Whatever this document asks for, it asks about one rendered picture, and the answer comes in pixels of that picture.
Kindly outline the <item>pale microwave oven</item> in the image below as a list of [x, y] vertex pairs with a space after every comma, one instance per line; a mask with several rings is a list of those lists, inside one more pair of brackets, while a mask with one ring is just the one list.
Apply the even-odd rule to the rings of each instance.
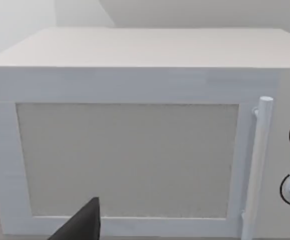
[[[254, 239], [290, 239], [290, 33], [280, 29], [51, 28], [0, 53], [0, 67], [263, 68], [278, 71]], [[253, 143], [246, 164], [245, 210]]]

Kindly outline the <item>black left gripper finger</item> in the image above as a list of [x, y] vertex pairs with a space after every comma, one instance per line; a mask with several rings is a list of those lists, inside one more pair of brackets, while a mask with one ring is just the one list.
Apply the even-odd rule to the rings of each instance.
[[100, 199], [93, 197], [47, 240], [99, 240]]

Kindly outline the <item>pale microwave door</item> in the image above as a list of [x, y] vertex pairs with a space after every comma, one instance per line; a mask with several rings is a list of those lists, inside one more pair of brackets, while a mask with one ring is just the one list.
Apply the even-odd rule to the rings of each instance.
[[110, 237], [239, 237], [278, 71], [0, 66], [0, 222], [50, 235], [90, 197]]

